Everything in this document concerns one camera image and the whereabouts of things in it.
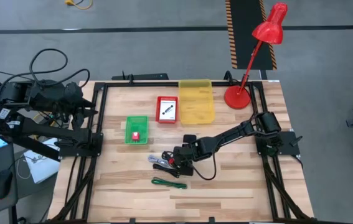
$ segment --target green cable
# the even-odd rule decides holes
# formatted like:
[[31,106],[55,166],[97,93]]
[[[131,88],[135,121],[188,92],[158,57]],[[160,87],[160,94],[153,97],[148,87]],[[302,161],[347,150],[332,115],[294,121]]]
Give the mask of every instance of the green cable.
[[161,178],[158,177],[154,177],[151,180],[151,183],[153,184],[158,184],[158,185],[165,185],[168,187],[176,187],[178,189],[186,189],[187,185],[186,184],[181,184],[181,183],[175,183],[175,182],[171,182],[171,181],[166,181],[166,180],[162,180]]

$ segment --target wooden table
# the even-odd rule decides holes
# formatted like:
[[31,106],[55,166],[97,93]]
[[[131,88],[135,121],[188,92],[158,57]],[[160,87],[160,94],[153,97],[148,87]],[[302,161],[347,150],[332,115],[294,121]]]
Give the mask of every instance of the wooden table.
[[[93,86],[94,82],[89,82],[83,88],[84,98],[92,99]],[[288,130],[291,124],[280,83],[263,81],[263,86],[268,110],[275,112],[281,127]],[[105,140],[96,165],[88,221],[128,222],[129,218],[136,218],[137,222],[207,222],[209,217],[215,217],[217,222],[271,220],[262,161],[253,137],[220,149],[216,154],[218,174],[211,181],[202,180],[197,174],[176,179],[168,173],[153,170],[148,162],[149,155],[160,157],[163,151],[180,146],[184,134],[196,134],[198,138],[215,136],[249,119],[251,105],[243,110],[229,108],[224,102],[225,90],[226,87],[213,87],[215,121],[212,124],[182,125],[180,122],[155,122],[157,96],[177,96],[178,88],[110,87],[103,121]],[[149,116],[147,145],[124,144],[129,115]],[[72,162],[73,158],[61,161],[48,218],[54,217],[64,206]],[[291,156],[280,156],[280,164],[287,192],[304,213],[313,216],[301,165]],[[195,166],[206,177],[214,173],[212,159],[196,162]],[[186,183],[188,189],[153,185],[153,177]],[[278,213],[282,217],[280,196],[275,192]],[[81,217],[84,198],[83,193],[77,218]]]

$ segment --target yellow bin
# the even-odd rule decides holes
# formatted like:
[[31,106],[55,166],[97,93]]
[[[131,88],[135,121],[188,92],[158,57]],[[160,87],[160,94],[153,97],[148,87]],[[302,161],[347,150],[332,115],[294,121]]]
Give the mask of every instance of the yellow bin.
[[214,121],[211,80],[179,81],[179,114],[182,124],[210,124]]

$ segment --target gray floor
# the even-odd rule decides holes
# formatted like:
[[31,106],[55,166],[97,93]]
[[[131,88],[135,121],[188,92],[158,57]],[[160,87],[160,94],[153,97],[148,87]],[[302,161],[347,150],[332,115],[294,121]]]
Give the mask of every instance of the gray floor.
[[[266,11],[276,0],[264,0]],[[353,0],[285,1],[284,25],[353,25]],[[223,0],[94,0],[87,11],[63,1],[0,0],[0,29],[70,29],[155,26],[224,26]],[[0,70],[25,72],[40,49],[55,47],[69,57],[58,80],[88,68],[92,80],[126,73],[166,72],[171,79],[222,78],[231,70],[226,32],[150,32],[117,34],[0,34]],[[275,46],[278,70],[292,125],[300,142],[304,174],[315,216],[353,222],[353,30],[286,31]],[[42,55],[36,69],[56,67],[62,59]],[[243,71],[232,70],[235,77]],[[74,81],[83,80],[83,75]],[[258,78],[253,72],[251,78]],[[40,220],[52,189],[23,198],[20,216]],[[0,213],[7,223],[7,211]]]

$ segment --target green plastic container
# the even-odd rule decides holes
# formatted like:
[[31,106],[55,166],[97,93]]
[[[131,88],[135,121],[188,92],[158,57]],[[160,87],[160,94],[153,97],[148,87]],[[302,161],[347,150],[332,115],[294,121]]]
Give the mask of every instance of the green plastic container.
[[[139,140],[132,140],[132,133],[139,132]],[[147,116],[128,116],[126,118],[125,144],[147,144],[149,118]]]

